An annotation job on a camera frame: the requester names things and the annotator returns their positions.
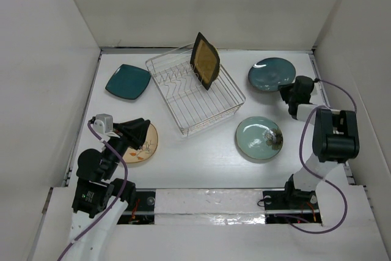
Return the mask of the dark teal round plate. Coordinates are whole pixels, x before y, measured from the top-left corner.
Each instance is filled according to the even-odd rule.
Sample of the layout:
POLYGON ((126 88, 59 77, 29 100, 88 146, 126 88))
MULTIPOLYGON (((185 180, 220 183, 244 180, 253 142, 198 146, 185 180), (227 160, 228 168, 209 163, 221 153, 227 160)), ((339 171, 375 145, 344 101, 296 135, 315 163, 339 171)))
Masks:
POLYGON ((278 85, 295 79, 296 68, 283 58, 269 57, 251 66, 248 81, 254 88, 263 92, 278 91, 278 85))

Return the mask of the round woven bamboo plate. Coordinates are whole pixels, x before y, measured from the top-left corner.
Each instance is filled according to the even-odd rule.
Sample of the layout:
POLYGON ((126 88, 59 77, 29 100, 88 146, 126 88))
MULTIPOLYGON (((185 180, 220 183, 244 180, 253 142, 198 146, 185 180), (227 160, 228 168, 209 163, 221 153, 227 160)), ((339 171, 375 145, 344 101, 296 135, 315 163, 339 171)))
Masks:
POLYGON ((219 73, 220 73, 220 69, 221 69, 221 58, 220 58, 220 55, 219 55, 219 52, 217 50, 217 48, 214 46, 214 50, 216 52, 216 55, 217 55, 217 66, 216 66, 216 70, 215 70, 215 73, 214 73, 214 76, 213 76, 213 80, 216 80, 219 76, 219 73))

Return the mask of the black and amber square plate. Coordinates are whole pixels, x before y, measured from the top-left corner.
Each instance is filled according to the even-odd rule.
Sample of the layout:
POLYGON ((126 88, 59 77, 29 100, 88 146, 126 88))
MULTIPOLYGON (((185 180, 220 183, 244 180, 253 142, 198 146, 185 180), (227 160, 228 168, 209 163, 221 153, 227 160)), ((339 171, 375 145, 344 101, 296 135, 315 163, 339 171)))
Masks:
POLYGON ((199 32, 193 45, 191 67, 202 86, 209 90, 217 66, 217 55, 212 45, 205 36, 199 32))

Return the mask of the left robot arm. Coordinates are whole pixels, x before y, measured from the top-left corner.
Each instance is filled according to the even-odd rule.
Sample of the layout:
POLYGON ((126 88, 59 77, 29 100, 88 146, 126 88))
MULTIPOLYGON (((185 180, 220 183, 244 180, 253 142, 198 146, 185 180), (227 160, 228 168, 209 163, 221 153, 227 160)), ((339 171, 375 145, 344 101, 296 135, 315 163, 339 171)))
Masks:
POLYGON ((142 148, 149 126, 143 118, 115 123, 109 114, 97 114, 87 122, 104 147, 87 149, 78 157, 68 245, 59 260, 103 259, 121 215, 137 206, 136 185, 128 180, 124 156, 128 148, 142 148))

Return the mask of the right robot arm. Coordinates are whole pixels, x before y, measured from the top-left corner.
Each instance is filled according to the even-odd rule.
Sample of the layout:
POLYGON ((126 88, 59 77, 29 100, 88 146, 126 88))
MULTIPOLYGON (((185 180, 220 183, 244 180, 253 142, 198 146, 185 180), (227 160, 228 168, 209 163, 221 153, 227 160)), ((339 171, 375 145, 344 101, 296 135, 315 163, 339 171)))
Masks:
POLYGON ((280 198, 290 208, 315 197, 319 182, 338 164, 356 158, 360 150, 356 103, 352 111, 311 103, 315 84, 320 81, 297 76, 293 83, 278 87, 288 113, 305 123, 299 141, 302 167, 287 180, 280 198))

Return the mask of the light green flower plate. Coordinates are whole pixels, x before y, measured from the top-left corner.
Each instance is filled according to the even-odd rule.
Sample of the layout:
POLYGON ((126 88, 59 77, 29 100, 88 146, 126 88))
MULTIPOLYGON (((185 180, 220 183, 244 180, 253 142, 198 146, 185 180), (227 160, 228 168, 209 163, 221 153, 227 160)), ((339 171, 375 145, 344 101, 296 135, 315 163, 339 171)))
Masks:
POLYGON ((240 150, 255 160, 268 160, 283 147, 283 134, 278 124, 262 116, 244 119, 238 125, 235 137, 240 150))

